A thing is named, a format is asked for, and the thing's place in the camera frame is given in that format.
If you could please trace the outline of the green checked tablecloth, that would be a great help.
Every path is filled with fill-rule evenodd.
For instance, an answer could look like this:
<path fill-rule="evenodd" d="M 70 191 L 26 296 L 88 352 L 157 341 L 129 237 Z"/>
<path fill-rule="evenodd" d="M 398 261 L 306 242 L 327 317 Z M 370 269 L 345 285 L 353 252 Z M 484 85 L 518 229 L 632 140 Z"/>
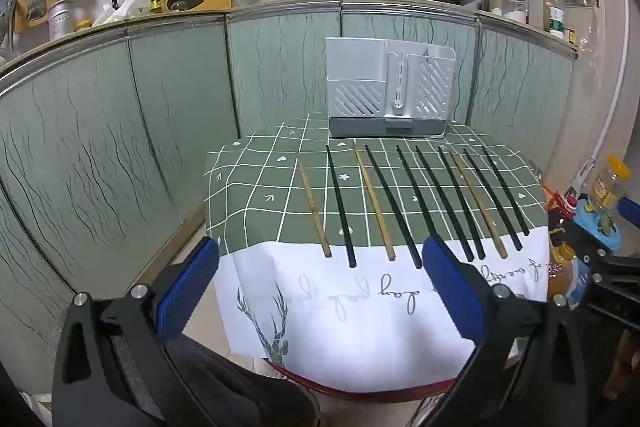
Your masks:
<path fill-rule="evenodd" d="M 348 265 L 334 187 L 326 159 L 329 145 L 352 232 L 357 266 Z M 354 154 L 357 145 L 371 179 L 396 255 L 387 259 L 380 230 Z M 326 115 L 307 114 L 217 146 L 207 155 L 206 231 L 218 243 L 214 283 L 230 349 L 264 359 L 319 388 L 346 393 L 395 392 L 452 381 L 473 343 L 458 333 L 426 271 L 416 269 L 378 176 L 370 147 L 407 220 L 421 257 L 428 231 L 396 152 L 399 145 L 420 186 L 428 211 L 451 251 L 467 262 L 456 231 L 414 147 L 454 208 L 473 251 L 473 265 L 491 284 L 541 300 L 547 295 L 549 245 L 544 191 L 521 155 L 462 124 L 445 138 L 334 139 Z M 497 164 L 529 228 L 525 236 L 482 146 Z M 468 202 L 486 258 L 474 242 L 446 158 Z M 483 171 L 509 215 L 523 247 L 517 251 L 496 207 L 463 150 Z M 480 193 L 506 246 L 502 259 L 462 176 L 454 152 Z M 302 158 L 332 257 L 324 257 L 300 179 Z"/>

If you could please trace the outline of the blue plastic toy kettle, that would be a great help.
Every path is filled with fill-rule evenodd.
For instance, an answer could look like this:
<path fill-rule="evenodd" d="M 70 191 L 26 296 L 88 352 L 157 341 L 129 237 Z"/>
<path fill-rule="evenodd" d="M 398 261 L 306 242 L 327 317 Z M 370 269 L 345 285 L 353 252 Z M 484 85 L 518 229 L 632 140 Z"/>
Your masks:
<path fill-rule="evenodd" d="M 601 215 L 592 208 L 588 199 L 579 199 L 574 222 L 597 239 L 609 251 L 619 251 L 622 246 L 620 227 L 606 213 Z"/>

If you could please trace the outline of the black chopstick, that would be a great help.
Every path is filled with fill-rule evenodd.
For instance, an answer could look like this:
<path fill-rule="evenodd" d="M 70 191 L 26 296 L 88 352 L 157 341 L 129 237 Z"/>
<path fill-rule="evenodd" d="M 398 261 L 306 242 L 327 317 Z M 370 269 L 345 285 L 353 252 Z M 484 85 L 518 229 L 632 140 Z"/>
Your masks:
<path fill-rule="evenodd" d="M 449 202 L 449 199 L 447 198 L 447 195 L 444 191 L 444 189 L 442 188 L 442 186 L 440 185 L 437 176 L 435 176 L 435 173 L 433 172 L 433 169 L 431 168 L 430 165 L 428 165 L 428 161 L 426 160 L 424 154 L 421 152 L 420 147 L 418 147 L 417 145 L 414 147 L 414 149 L 416 150 L 416 153 L 418 154 L 421 164 L 424 167 L 424 169 L 426 170 L 428 176 L 430 177 L 431 181 L 434 184 L 435 190 L 438 194 L 438 197 L 440 198 L 440 200 L 442 201 L 442 205 L 444 205 L 444 208 L 446 210 L 447 216 L 449 217 L 452 226 L 454 227 L 454 231 L 456 231 L 457 234 L 457 238 L 459 239 L 459 242 L 462 246 L 462 249 L 464 251 L 465 254 L 465 258 L 467 262 L 472 262 L 474 260 L 474 255 L 473 255 L 473 251 L 471 249 L 471 246 L 468 242 L 468 240 L 466 239 L 466 236 L 463 232 L 462 226 L 460 225 L 460 222 L 456 216 L 456 214 L 454 213 L 454 208 L 451 207 L 451 204 Z"/>
<path fill-rule="evenodd" d="M 399 156 L 399 159 L 401 161 L 401 165 L 402 167 L 404 167 L 405 169 L 405 173 L 408 176 L 409 182 L 412 186 L 413 189 L 413 194 L 414 196 L 416 196 L 416 201 L 418 202 L 418 205 L 421 209 L 422 212 L 422 216 L 425 222 L 425 225 L 427 227 L 427 231 L 428 231 L 428 235 L 429 236 L 435 236 L 437 234 L 437 230 L 435 228 L 434 225 L 434 221 L 431 217 L 431 213 L 428 211 L 426 202 L 423 198 L 422 192 L 420 190 L 420 186 L 418 184 L 418 182 L 416 182 L 416 178 L 413 176 L 413 172 L 411 170 L 411 168 L 408 165 L 408 161 L 406 161 L 405 155 L 404 153 L 402 153 L 402 150 L 400 148 L 399 145 L 396 146 L 396 152 Z"/>
<path fill-rule="evenodd" d="M 469 161 L 469 164 L 472 166 L 474 172 L 477 174 L 478 179 L 480 179 L 480 183 L 483 184 L 483 187 L 486 190 L 489 198 L 491 199 L 491 202 L 494 203 L 496 210 L 498 212 L 498 215 L 500 216 L 504 226 L 506 227 L 506 231 L 508 232 L 515 249 L 517 251 L 521 251 L 523 245 L 520 239 L 518 238 L 518 234 L 516 234 L 516 230 L 514 229 L 513 223 L 509 215 L 506 213 L 506 210 L 504 209 L 503 205 L 501 204 L 497 193 L 492 188 L 486 176 L 484 175 L 483 171 L 480 170 L 480 167 L 478 167 L 476 161 L 473 159 L 470 153 L 467 150 L 463 150 L 463 154 L 466 160 Z"/>
<path fill-rule="evenodd" d="M 368 147 L 367 145 L 364 147 L 364 149 L 366 150 L 366 153 L 369 157 L 370 163 L 376 173 L 376 175 L 378 176 L 378 179 L 380 180 L 381 186 L 382 186 L 382 190 L 385 194 L 385 197 L 387 199 L 388 205 L 390 205 L 390 208 L 392 208 L 393 214 L 394 214 L 394 218 L 397 222 L 398 225 L 398 229 L 400 230 L 400 233 L 402 235 L 402 237 L 404 238 L 404 244 L 405 246 L 408 248 L 409 254 L 411 256 L 412 262 L 414 264 L 414 266 L 416 267 L 416 269 L 421 269 L 422 268 L 422 259 L 420 257 L 420 254 L 418 253 L 418 250 L 416 249 L 416 243 L 414 243 L 413 237 L 411 235 L 411 231 L 408 227 L 408 223 L 407 220 L 405 219 L 404 214 L 402 213 L 400 206 L 398 205 L 397 199 L 395 198 L 392 189 L 390 188 L 390 186 L 388 185 L 386 178 L 384 176 L 384 173 L 380 167 L 380 165 L 378 165 L 378 162 L 376 161 L 375 156 L 372 153 L 372 150 L 370 150 L 370 147 Z"/>
<path fill-rule="evenodd" d="M 349 231 L 349 224 L 348 224 L 348 219 L 347 219 L 346 210 L 344 206 L 344 200 L 341 193 L 340 182 L 338 182 L 338 176 L 335 171 L 334 161 L 332 158 L 329 145 L 326 146 L 326 159 L 329 161 L 329 169 L 330 169 L 332 183 L 334 187 L 337 211 L 341 221 L 341 227 L 342 227 L 342 232 L 344 237 L 344 245 L 346 249 L 348 265 L 352 269 L 354 269 L 357 266 L 357 259 L 356 259 L 354 245 L 352 245 L 352 232 Z"/>
<path fill-rule="evenodd" d="M 484 260 L 486 258 L 486 254 L 485 254 L 482 240 L 480 239 L 480 233 L 478 233 L 478 228 L 475 224 L 470 206 L 466 201 L 465 196 L 463 195 L 460 184 L 457 181 L 457 176 L 454 174 L 454 170 L 452 170 L 451 166 L 449 165 L 449 161 L 446 158 L 445 150 L 440 146 L 438 148 L 438 151 L 439 151 L 440 159 L 442 160 L 442 163 L 445 165 L 448 171 L 448 174 L 451 179 L 451 183 L 454 186 L 454 191 L 456 191 L 456 194 L 458 196 L 458 199 L 463 211 L 463 216 L 465 217 L 465 221 L 468 224 L 469 230 L 471 232 L 471 236 L 475 246 L 476 257 L 478 260 Z"/>
<path fill-rule="evenodd" d="M 524 217 L 524 215 L 522 213 L 521 208 L 518 207 L 518 204 L 515 202 L 515 198 L 514 198 L 512 192 L 511 192 L 510 188 L 508 187 L 508 184 L 506 184 L 506 180 L 503 178 L 500 170 L 497 167 L 497 164 L 491 158 L 491 156 L 490 156 L 490 154 L 489 154 L 489 152 L 488 152 L 488 150 L 487 150 L 485 145 L 482 146 L 482 150 L 483 150 L 483 153 L 484 153 L 486 159 L 488 160 L 488 162 L 490 164 L 490 167 L 491 167 L 492 171 L 494 172 L 494 175 L 498 179 L 498 181 L 499 181 L 499 183 L 500 183 L 500 185 L 501 185 L 501 187 L 503 189 L 503 192 L 506 193 L 506 198 L 509 199 L 509 202 L 511 204 L 512 210 L 514 212 L 515 219 L 518 220 L 518 224 L 520 225 L 523 234 L 525 236 L 529 236 L 529 228 L 526 225 L 525 217 Z"/>

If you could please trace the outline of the yellow lid plastic jar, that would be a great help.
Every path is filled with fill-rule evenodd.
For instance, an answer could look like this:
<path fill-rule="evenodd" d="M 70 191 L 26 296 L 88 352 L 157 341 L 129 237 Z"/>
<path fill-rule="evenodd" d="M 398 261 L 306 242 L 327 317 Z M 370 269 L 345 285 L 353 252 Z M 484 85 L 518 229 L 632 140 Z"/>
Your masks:
<path fill-rule="evenodd" d="M 593 183 L 593 202 L 597 210 L 612 212 L 625 195 L 625 184 L 631 178 L 631 170 L 622 158 L 610 156 L 606 166 Z"/>

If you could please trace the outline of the wooden chopstick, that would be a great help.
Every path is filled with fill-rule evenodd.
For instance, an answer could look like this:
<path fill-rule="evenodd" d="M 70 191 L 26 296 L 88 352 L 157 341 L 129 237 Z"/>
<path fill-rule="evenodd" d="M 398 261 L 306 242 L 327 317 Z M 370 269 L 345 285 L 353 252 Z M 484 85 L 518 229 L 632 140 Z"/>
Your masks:
<path fill-rule="evenodd" d="M 328 238 L 326 237 L 326 231 L 324 231 L 324 228 L 320 219 L 319 210 L 317 207 L 316 200 L 314 199 L 314 193 L 312 193 L 312 188 L 309 183 L 305 166 L 299 154 L 296 154 L 296 160 L 297 160 L 299 176 L 300 176 L 300 179 L 302 179 L 303 188 L 306 195 L 307 205 L 309 207 L 312 222 L 314 222 L 314 228 L 316 229 L 316 232 L 318 234 L 320 246 L 322 248 L 324 257 L 331 258 L 332 257 L 331 247 L 329 245 Z"/>
<path fill-rule="evenodd" d="M 386 250 L 387 259 L 390 261 L 395 261 L 396 255 L 394 251 L 394 246 L 392 241 L 390 240 L 390 234 L 388 234 L 388 228 L 386 227 L 386 222 L 384 220 L 384 216 L 381 211 L 380 204 L 378 203 L 378 198 L 376 197 L 374 188 L 372 186 L 371 179 L 367 170 L 367 166 L 364 165 L 364 162 L 362 160 L 362 157 L 360 155 L 357 145 L 354 145 L 352 148 L 354 149 L 354 154 L 356 156 L 356 161 L 358 162 L 358 167 L 363 179 L 363 184 L 369 196 L 371 207 L 374 212 L 374 217 L 375 217 L 376 223 L 378 224 L 378 229 L 380 230 L 380 235 L 381 235 L 384 248 Z"/>
<path fill-rule="evenodd" d="M 475 204 L 477 205 L 478 210 L 480 210 L 480 214 L 482 215 L 486 223 L 486 227 L 488 228 L 491 239 L 494 242 L 496 251 L 498 251 L 498 254 L 502 259 L 506 259 L 508 257 L 506 246 L 504 246 L 503 244 L 503 241 L 501 239 L 501 236 L 498 233 L 494 220 L 492 220 L 492 218 L 489 216 L 488 210 L 484 205 L 484 202 L 480 198 L 480 193 L 477 192 L 477 189 L 473 185 L 471 178 L 465 172 L 461 164 L 461 161 L 458 159 L 458 156 L 454 152 L 450 152 L 449 156 L 451 157 L 451 160 L 454 162 L 454 165 L 456 165 L 457 169 L 459 170 L 462 176 L 462 179 L 464 180 L 466 186 L 468 187 L 474 199 Z"/>

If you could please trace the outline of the green glass bottle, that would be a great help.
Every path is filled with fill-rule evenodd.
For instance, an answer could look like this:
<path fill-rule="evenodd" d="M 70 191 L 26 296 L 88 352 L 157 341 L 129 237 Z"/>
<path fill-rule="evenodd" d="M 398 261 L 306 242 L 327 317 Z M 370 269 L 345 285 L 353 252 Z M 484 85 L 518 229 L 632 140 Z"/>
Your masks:
<path fill-rule="evenodd" d="M 162 0 L 150 0 L 150 12 L 160 13 L 163 11 Z"/>

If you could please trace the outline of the green label white bottle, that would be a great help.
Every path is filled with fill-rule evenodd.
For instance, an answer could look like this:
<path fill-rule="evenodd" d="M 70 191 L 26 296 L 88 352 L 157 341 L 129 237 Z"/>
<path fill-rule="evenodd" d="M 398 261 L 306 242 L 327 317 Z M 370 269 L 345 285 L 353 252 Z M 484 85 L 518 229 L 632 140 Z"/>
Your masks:
<path fill-rule="evenodd" d="M 557 5 L 549 6 L 548 31 L 553 37 L 564 39 L 564 10 Z"/>

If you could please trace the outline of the white squeeze bottle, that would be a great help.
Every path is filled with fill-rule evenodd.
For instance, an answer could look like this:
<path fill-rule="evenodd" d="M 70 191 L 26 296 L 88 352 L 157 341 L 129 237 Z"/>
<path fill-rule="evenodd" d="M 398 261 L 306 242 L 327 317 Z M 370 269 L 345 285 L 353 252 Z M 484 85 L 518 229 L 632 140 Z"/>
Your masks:
<path fill-rule="evenodd" d="M 544 28 L 544 0 L 528 0 L 528 23 L 538 29 Z"/>

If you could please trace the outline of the white grey utensil holder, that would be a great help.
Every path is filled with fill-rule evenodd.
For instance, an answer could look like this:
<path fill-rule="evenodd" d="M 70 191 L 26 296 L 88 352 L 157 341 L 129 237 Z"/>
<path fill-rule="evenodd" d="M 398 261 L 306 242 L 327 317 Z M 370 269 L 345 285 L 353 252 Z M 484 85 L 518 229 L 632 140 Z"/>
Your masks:
<path fill-rule="evenodd" d="M 449 46 L 326 38 L 329 129 L 334 138 L 445 135 L 457 54 Z"/>

